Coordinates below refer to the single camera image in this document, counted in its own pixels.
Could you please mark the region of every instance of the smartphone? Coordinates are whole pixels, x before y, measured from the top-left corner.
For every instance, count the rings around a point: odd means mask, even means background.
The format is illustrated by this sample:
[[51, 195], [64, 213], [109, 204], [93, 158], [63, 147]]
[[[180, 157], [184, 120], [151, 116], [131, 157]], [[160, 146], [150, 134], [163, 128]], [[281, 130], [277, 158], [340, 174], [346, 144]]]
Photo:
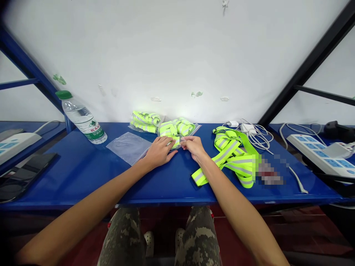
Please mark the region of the smartphone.
[[0, 203], [23, 196], [56, 156], [57, 153], [34, 156], [23, 167], [13, 167], [3, 174], [0, 177]]

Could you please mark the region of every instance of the bundled reflective strap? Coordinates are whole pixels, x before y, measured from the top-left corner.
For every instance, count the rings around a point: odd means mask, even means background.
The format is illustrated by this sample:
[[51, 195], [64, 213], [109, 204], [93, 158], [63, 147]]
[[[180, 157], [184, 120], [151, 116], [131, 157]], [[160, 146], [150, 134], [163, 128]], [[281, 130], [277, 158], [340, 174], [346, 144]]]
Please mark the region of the bundled reflective strap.
[[182, 136], [189, 136], [195, 130], [195, 125], [183, 117], [173, 122], [176, 124], [177, 132]]
[[154, 125], [148, 125], [148, 124], [141, 124], [135, 121], [131, 121], [129, 123], [131, 126], [134, 126], [136, 128], [142, 129], [144, 131], [150, 132], [150, 133], [155, 133], [156, 132], [156, 126]]
[[[251, 188], [260, 162], [257, 150], [244, 133], [223, 126], [214, 129], [213, 133], [216, 134], [214, 146], [220, 153], [212, 160], [220, 169], [227, 167], [234, 171], [242, 186]], [[241, 144], [246, 152], [239, 148]], [[198, 186], [208, 183], [201, 168], [192, 174], [192, 178]]]
[[159, 136], [172, 137], [176, 141], [172, 149], [180, 145], [180, 137], [178, 136], [179, 134], [177, 132], [178, 130], [175, 126], [175, 123], [172, 121], [162, 123], [159, 127]]
[[155, 113], [133, 111], [131, 126], [150, 133], [156, 133], [161, 118]]

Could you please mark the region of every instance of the plastic bag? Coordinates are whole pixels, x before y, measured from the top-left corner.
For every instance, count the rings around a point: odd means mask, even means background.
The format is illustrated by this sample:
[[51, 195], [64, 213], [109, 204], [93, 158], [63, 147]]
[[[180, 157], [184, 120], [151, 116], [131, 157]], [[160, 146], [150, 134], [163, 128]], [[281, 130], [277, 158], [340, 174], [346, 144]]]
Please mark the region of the plastic bag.
[[151, 145], [151, 142], [127, 132], [107, 144], [106, 148], [132, 166], [147, 153]]
[[128, 127], [138, 132], [157, 133], [164, 118], [156, 113], [133, 111]]
[[158, 136], [168, 136], [175, 139], [175, 144], [171, 151], [177, 150], [181, 147], [180, 142], [185, 140], [186, 136], [193, 136], [201, 127], [199, 124], [193, 124], [183, 117], [172, 121], [162, 123], [157, 131]]

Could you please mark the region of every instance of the hand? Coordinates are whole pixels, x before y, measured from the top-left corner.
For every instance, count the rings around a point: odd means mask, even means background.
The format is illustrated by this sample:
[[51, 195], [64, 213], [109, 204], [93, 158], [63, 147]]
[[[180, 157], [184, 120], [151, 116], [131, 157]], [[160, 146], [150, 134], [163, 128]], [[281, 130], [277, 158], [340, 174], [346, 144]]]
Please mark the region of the hand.
[[198, 162], [200, 157], [206, 156], [200, 137], [186, 136], [185, 141], [180, 142], [180, 145], [184, 150], [191, 152], [192, 158]]
[[166, 164], [178, 152], [175, 150], [168, 154], [174, 144], [175, 140], [171, 137], [157, 137], [142, 160], [148, 163], [153, 169]]

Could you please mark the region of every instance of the water bottle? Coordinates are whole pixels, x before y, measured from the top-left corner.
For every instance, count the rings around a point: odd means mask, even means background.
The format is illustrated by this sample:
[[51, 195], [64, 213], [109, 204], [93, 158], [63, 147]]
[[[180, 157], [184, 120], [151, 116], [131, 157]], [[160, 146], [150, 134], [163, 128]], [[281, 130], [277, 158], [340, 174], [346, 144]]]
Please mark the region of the water bottle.
[[75, 99], [69, 91], [58, 91], [56, 95], [62, 100], [64, 113], [91, 143], [100, 144], [107, 140], [105, 131], [94, 119], [91, 112]]

